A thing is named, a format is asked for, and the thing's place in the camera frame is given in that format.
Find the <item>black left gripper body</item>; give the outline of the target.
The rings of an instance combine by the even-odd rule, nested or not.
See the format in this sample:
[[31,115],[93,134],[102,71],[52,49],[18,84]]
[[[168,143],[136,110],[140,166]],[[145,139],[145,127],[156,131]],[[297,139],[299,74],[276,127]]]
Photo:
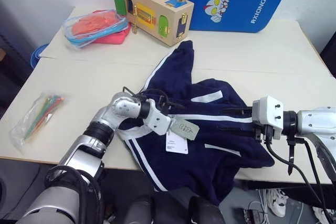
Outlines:
[[156,104],[156,108],[164,115],[168,115],[170,113],[171,104],[167,97],[160,95],[159,101]]

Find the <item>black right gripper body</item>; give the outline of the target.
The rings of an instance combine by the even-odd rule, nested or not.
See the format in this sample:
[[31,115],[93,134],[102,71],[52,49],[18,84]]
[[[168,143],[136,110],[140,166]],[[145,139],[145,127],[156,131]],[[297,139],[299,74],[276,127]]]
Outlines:
[[273,127],[267,124],[253,123],[253,138],[264,144],[271,144],[273,139]]

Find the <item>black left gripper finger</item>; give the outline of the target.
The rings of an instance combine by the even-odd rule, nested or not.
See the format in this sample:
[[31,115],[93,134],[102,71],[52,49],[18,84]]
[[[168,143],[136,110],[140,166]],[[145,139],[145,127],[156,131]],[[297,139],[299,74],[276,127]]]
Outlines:
[[182,109],[186,109],[186,107],[184,105],[176,103],[176,102],[169,101],[167,104],[169,105],[169,110],[182,110]]
[[156,95],[159,96],[158,103],[167,103],[168,102],[168,96],[165,92],[162,90],[154,90],[153,91]]

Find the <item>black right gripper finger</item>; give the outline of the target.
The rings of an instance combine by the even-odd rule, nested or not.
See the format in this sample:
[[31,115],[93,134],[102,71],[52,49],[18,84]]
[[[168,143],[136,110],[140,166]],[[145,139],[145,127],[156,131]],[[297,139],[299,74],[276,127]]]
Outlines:
[[232,114],[232,115],[239,115],[239,116],[251,116],[252,114],[252,107],[246,106],[242,108],[225,108],[222,110],[224,114]]
[[222,134],[230,137],[255,137],[254,130],[246,130],[238,127],[220,127],[216,128]]

